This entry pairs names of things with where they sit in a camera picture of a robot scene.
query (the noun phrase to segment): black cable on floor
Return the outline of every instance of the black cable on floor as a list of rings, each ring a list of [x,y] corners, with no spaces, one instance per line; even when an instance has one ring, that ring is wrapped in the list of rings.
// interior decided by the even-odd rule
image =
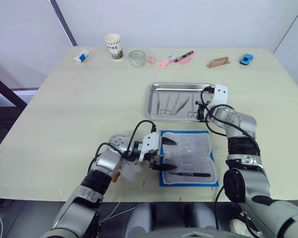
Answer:
[[[219,190],[214,202],[214,216],[215,216],[215,224],[217,226],[217,230],[219,230],[219,222],[218,222],[218,216],[217,216],[217,202],[223,189],[224,189],[224,186],[222,186],[221,189]]]
[[[251,233],[252,236],[254,236],[255,238],[260,238],[257,234],[254,233],[254,231],[251,229],[250,224],[249,224],[250,220],[246,217],[246,227],[248,229],[248,231]]]

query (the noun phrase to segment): table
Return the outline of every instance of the table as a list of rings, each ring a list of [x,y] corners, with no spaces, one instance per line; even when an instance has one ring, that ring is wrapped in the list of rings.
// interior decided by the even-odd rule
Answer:
[[[114,62],[105,47],[87,47],[83,63],[71,48],[0,145],[0,197],[66,201],[86,175],[96,148],[113,134],[131,135],[145,119],[148,86],[153,82],[209,82],[228,87],[228,103],[257,120],[257,141],[273,199],[298,199],[298,87],[273,54],[264,49],[194,49],[192,60],[166,68],[133,68],[128,52]],[[142,49],[158,61],[192,49]],[[239,64],[245,53],[255,56]],[[208,69],[215,58],[230,64]],[[157,122],[157,129],[205,130],[204,123]],[[140,140],[149,132],[143,125]],[[211,134],[222,185],[227,170],[227,141]],[[146,167],[135,182],[120,178],[104,201],[214,201],[218,188],[159,187],[158,172]],[[228,201],[224,193],[219,201]]]

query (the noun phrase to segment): blue label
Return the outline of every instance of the blue label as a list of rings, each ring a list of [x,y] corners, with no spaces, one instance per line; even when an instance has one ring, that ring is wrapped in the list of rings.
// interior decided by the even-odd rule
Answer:
[[[86,58],[86,57],[85,57],[84,54],[82,54],[82,55],[79,57],[79,59],[80,59],[82,62],[84,61],[85,58]]]

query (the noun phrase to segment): metal tray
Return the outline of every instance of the metal tray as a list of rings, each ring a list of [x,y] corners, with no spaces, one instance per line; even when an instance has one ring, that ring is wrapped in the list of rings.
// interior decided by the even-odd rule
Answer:
[[[201,91],[209,83],[154,83],[147,92],[146,116],[153,121],[198,122]],[[203,97],[209,100],[208,94]]]

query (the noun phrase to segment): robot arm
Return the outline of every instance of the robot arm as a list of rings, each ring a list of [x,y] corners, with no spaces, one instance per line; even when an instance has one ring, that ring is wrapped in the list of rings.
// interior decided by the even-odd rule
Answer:
[[[98,231],[99,216],[96,209],[103,200],[112,179],[120,172],[124,160],[150,161],[153,170],[169,170],[176,168],[173,165],[160,164],[154,161],[154,156],[161,147],[161,143],[176,144],[167,138],[161,138],[155,131],[146,135],[142,141],[130,142],[130,138],[117,134],[112,136],[108,143],[117,150],[108,146],[105,152],[92,163],[90,171],[73,191],[70,198],[58,212],[52,229],[46,232],[42,238],[82,238],[93,237]],[[132,173],[139,171],[128,171],[128,178]]]
[[[298,208],[289,202],[270,198],[270,185],[258,145],[254,143],[255,119],[224,105],[227,100],[226,87],[216,85],[205,91],[213,94],[211,98],[215,102],[198,103],[199,115],[223,128],[228,139],[226,163],[229,170],[223,179],[226,196],[239,204],[265,238],[298,237]]]
[[[223,128],[228,139],[226,163],[229,170],[225,173],[223,182],[226,196],[239,204],[265,238],[298,238],[298,208],[286,201],[270,198],[270,185],[255,141],[255,119],[225,105],[228,92],[226,87],[216,85],[204,91],[212,95],[211,102],[206,104],[202,98],[202,103],[198,103],[199,119],[211,121]],[[94,161],[88,175],[59,211],[53,228],[42,238],[92,237],[98,229],[98,214],[95,209],[102,202],[123,159],[150,160],[150,167],[158,170],[174,168],[171,165],[155,164],[153,156],[161,145],[161,138],[155,132],[145,136],[142,142],[132,141],[130,150],[127,147],[129,141],[124,135],[115,135],[110,139],[109,143],[118,148],[120,153],[108,147]],[[176,234],[186,237],[180,231]],[[223,231],[205,230],[203,233],[199,231],[199,234],[205,234],[205,237],[241,237]]]

